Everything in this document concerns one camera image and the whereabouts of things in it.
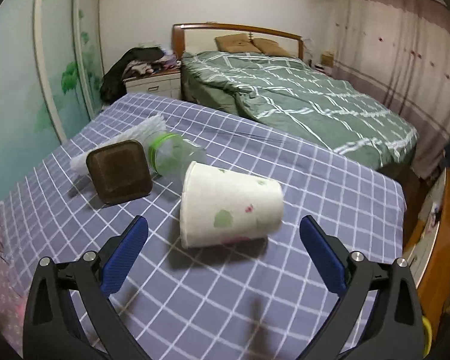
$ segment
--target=sliding wardrobe door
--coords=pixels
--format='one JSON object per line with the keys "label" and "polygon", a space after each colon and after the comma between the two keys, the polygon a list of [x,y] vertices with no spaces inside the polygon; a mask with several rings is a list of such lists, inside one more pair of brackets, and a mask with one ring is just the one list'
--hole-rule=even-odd
{"label": "sliding wardrobe door", "polygon": [[73,0],[36,0],[35,7],[35,41],[43,48],[38,64],[68,139],[90,121],[75,58],[72,6]]}
{"label": "sliding wardrobe door", "polygon": [[73,0],[73,32],[80,81],[90,101],[92,117],[102,109],[103,67],[98,21],[99,0]]}
{"label": "sliding wardrobe door", "polygon": [[35,63],[33,8],[34,0],[0,5],[0,200],[60,145]]}

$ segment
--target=bed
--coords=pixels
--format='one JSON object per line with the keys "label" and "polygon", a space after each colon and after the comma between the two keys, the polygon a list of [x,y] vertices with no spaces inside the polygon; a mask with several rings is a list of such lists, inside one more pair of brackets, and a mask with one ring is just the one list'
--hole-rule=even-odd
{"label": "bed", "polygon": [[[70,170],[70,158],[157,113],[172,131],[206,147],[209,164],[277,179],[285,200],[280,230],[268,240],[184,250],[180,195],[161,178],[146,198],[102,205],[91,179]],[[396,182],[319,145],[201,105],[136,93],[20,181],[0,203],[0,225],[10,284],[25,295],[41,257],[74,260],[142,215],[149,239],[110,300],[153,359],[294,359],[337,300],[299,240],[300,219],[313,215],[349,250],[390,263],[402,252],[404,209]],[[78,293],[72,299],[101,348]],[[369,296],[346,347],[360,337],[372,303]]]}
{"label": "bed", "polygon": [[[292,57],[217,51],[215,37],[247,33],[278,42]],[[228,24],[178,24],[186,98],[299,136],[396,176],[413,159],[418,134],[398,115],[303,63],[298,35]]]}

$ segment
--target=small box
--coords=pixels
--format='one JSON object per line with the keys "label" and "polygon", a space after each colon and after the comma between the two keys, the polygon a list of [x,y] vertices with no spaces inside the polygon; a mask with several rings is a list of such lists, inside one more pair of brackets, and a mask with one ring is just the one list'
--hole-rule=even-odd
{"label": "small box", "polygon": [[329,68],[333,68],[334,67],[334,53],[333,52],[329,52],[326,51],[322,54],[322,56],[320,57],[320,63],[323,66],[327,66]]}

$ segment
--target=metal screw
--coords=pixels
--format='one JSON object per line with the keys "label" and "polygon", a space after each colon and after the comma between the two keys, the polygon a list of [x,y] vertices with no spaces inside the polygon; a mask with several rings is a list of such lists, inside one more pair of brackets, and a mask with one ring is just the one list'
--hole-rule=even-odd
{"label": "metal screw", "polygon": [[88,251],[83,255],[83,259],[85,261],[93,261],[95,259],[95,257],[97,256],[97,254],[94,251]]}
{"label": "metal screw", "polygon": [[398,266],[401,266],[402,268],[405,268],[408,265],[407,261],[401,257],[399,259],[397,259],[397,264],[398,264]]}
{"label": "metal screw", "polygon": [[40,260],[40,265],[41,266],[48,266],[49,263],[50,263],[50,258],[49,257],[43,257]]}
{"label": "metal screw", "polygon": [[362,253],[360,253],[359,251],[354,251],[352,253],[352,260],[356,261],[357,263],[359,263],[360,261],[363,261],[365,257],[363,256]]}

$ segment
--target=wall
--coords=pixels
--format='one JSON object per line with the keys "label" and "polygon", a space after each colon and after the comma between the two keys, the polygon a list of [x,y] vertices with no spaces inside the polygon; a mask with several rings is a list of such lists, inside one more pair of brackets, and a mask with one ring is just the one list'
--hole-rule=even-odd
{"label": "wall", "polygon": [[217,21],[273,28],[312,38],[315,49],[322,51],[331,7],[332,0],[100,0],[104,70],[140,43],[170,45],[175,23]]}

